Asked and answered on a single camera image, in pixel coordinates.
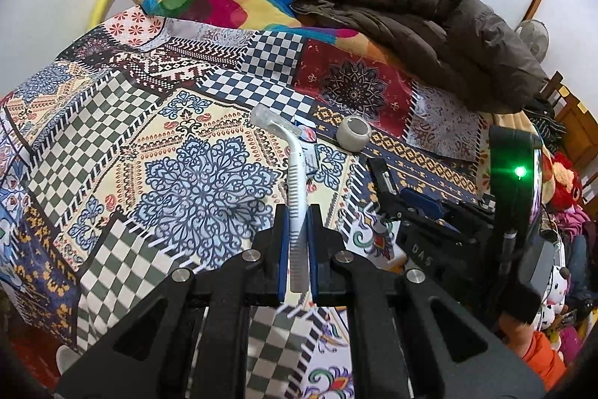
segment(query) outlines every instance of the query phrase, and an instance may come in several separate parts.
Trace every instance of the brown puffer jacket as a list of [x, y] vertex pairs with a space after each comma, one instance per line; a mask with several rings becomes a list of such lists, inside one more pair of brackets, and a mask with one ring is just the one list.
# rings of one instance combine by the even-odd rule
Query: brown puffer jacket
[[470, 110], [519, 112], [548, 79], [479, 0], [294, 0], [291, 8], [390, 47], [414, 75], [455, 93]]

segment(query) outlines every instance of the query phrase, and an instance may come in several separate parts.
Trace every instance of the green light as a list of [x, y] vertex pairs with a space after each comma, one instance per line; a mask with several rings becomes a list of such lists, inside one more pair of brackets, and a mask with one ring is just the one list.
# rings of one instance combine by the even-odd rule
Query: green light
[[527, 174], [527, 170], [524, 166], [517, 166], [515, 168], [515, 174], [521, 179]]

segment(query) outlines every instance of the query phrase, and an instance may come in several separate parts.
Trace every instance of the white plush toy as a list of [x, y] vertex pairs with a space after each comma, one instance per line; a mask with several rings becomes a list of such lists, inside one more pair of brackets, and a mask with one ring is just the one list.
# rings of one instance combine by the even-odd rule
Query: white plush toy
[[552, 275], [544, 293], [542, 307], [532, 323], [534, 329], [547, 329], [552, 325], [556, 315], [563, 311], [568, 276], [569, 270], [566, 267], [554, 266], [552, 268]]

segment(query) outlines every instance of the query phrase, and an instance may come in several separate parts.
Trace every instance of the metal screw cap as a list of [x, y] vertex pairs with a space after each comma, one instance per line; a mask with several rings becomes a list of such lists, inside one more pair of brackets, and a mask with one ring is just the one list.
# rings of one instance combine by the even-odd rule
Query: metal screw cap
[[261, 257], [261, 253], [257, 249], [247, 249], [243, 253], [243, 261], [247, 261], [249, 263], [254, 263], [256, 261], [259, 261], [260, 257]]
[[172, 271], [172, 280], [175, 282], [185, 282], [191, 277], [191, 271], [189, 269], [185, 269], [184, 267], [180, 267]]
[[343, 264], [347, 264], [353, 260], [353, 253], [351, 251], [339, 251], [334, 255], [334, 258]]
[[414, 284], [420, 284], [426, 280], [426, 275], [420, 269], [409, 269], [407, 278]]

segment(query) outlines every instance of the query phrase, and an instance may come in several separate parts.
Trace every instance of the bed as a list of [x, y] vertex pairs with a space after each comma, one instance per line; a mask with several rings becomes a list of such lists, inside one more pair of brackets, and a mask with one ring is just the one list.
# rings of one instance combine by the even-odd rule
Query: bed
[[[474, 202], [490, 124], [533, 131], [522, 114], [467, 111], [360, 33], [296, 19], [288, 1], [140, 0], [4, 98], [0, 276], [27, 322], [84, 352], [173, 269], [249, 248], [286, 195], [287, 148], [249, 124], [257, 103], [315, 124], [309, 203], [387, 268], [397, 226], [376, 214], [367, 157], [402, 187]], [[358, 155], [334, 140], [349, 113], [373, 126]], [[345, 311], [309, 293], [253, 310], [247, 397], [350, 397], [348, 336]]]

